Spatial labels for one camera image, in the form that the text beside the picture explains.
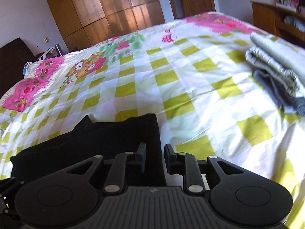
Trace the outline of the black pants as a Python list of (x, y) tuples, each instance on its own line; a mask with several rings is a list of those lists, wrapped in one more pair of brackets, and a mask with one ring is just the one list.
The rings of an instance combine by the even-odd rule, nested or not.
[(166, 186), (155, 114), (132, 117), (123, 122), (96, 123), (85, 116), (72, 131), (11, 157), (11, 176), (19, 181), (34, 181), (95, 155), (113, 159), (122, 152), (136, 152), (140, 143), (146, 145), (143, 185)]

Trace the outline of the colourful checkered bed quilt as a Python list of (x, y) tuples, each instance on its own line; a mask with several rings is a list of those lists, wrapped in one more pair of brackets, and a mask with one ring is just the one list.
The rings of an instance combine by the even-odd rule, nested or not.
[(252, 32), (206, 12), (29, 63), (1, 98), (1, 179), (11, 157), (85, 116), (154, 113), (161, 143), (177, 152), (217, 155), (286, 187), (294, 201), (286, 226), (304, 228), (304, 118), (279, 109), (253, 77), (245, 59)]

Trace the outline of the folded grey cloth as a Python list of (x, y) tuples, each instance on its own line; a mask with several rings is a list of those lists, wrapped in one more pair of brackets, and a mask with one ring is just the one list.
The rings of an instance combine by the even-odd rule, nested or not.
[(286, 114), (296, 113), (304, 117), (304, 96), (293, 97), (289, 95), (284, 89), (284, 86), (264, 70), (258, 69), (254, 71), (253, 76), (267, 91), (279, 109)]

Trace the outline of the white bag by headboard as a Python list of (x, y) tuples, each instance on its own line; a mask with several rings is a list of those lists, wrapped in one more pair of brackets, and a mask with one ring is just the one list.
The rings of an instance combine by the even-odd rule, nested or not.
[(64, 52), (59, 44), (56, 44), (53, 47), (50, 47), (44, 53), (39, 54), (37, 57), (37, 60), (25, 63), (25, 65), (23, 67), (23, 76), (25, 76), (27, 69), (30, 67), (30, 65), (32, 65), (36, 61), (47, 60), (49, 58), (59, 57), (59, 56), (63, 56), (63, 55), (64, 55)]

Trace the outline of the folded light green cloth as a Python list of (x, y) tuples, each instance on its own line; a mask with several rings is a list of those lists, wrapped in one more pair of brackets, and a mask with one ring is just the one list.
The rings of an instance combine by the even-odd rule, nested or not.
[(304, 49), (272, 35), (250, 34), (252, 46), (246, 60), (262, 69), (283, 85), (292, 97), (304, 96)]

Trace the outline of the dark wooden headboard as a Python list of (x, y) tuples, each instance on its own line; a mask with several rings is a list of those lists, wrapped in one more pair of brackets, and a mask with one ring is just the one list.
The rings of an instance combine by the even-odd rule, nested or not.
[(0, 50), (0, 96), (23, 79), (27, 62), (36, 61), (34, 54), (21, 38), (16, 38)]

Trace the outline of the wooden wardrobe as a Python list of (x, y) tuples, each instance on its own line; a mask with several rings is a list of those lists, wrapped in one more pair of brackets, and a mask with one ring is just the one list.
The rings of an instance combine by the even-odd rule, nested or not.
[(158, 24), (159, 0), (47, 0), (68, 51)]

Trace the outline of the wooden tv cabinet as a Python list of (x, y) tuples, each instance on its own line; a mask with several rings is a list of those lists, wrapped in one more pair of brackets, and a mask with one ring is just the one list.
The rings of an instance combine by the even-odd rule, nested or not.
[(284, 21), (292, 16), (304, 22), (304, 15), (271, 4), (254, 1), (251, 3), (254, 26), (304, 48), (304, 32)]

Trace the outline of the small toy figurines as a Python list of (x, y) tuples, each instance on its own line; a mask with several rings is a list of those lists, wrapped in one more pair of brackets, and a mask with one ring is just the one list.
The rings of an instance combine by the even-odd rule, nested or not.
[(277, 0), (275, 5), (291, 11), (297, 11), (300, 6), (300, 0)]

